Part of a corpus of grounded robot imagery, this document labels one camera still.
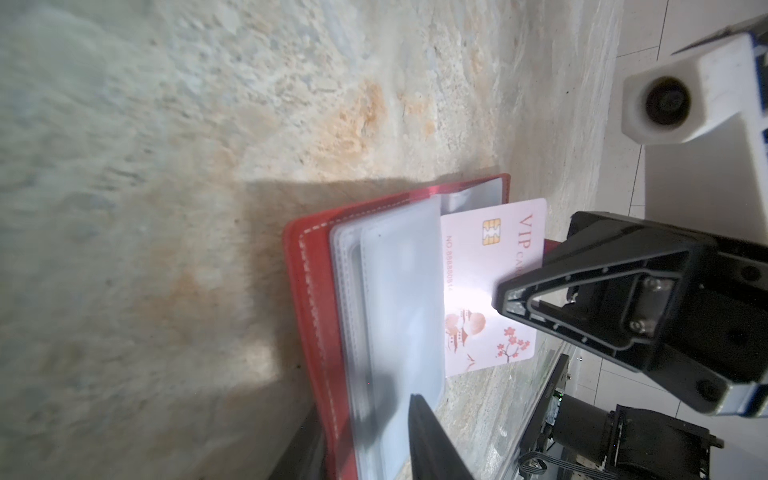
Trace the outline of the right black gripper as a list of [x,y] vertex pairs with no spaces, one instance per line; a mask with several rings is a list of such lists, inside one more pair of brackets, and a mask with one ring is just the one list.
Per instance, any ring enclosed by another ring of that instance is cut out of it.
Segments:
[[541,267],[498,283],[501,315],[585,347],[698,413],[767,414],[767,248],[578,211]]

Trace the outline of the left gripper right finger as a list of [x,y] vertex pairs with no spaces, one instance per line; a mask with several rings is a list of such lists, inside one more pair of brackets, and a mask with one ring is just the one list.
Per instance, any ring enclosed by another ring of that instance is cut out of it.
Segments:
[[473,479],[433,410],[419,394],[410,396],[408,435],[413,479]]

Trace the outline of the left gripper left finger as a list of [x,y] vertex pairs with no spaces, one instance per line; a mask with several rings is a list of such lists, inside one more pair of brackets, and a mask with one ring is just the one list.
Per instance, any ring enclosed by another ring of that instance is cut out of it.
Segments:
[[326,439],[320,415],[313,407],[299,426],[269,480],[326,478]]

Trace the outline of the white pink VIP card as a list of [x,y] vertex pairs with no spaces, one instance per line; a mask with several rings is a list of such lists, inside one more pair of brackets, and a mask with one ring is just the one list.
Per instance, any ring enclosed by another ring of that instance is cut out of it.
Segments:
[[499,282],[542,265],[543,198],[441,218],[445,370],[449,377],[530,359],[536,330],[498,313]]

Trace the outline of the red card holder wallet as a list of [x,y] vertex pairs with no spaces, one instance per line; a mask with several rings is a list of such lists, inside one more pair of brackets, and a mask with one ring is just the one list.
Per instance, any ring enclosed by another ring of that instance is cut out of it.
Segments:
[[410,396],[435,414],[445,370],[441,218],[515,203],[506,174],[398,193],[290,222],[283,242],[326,439],[325,479],[411,467]]

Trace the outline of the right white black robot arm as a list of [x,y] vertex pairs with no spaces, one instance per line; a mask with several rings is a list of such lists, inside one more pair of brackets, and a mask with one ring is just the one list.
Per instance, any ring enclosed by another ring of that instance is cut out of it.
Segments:
[[[705,415],[767,414],[767,246],[580,211],[540,267],[503,280],[503,316],[646,375]],[[609,479],[705,479],[722,441],[648,409],[565,399],[552,438]]]

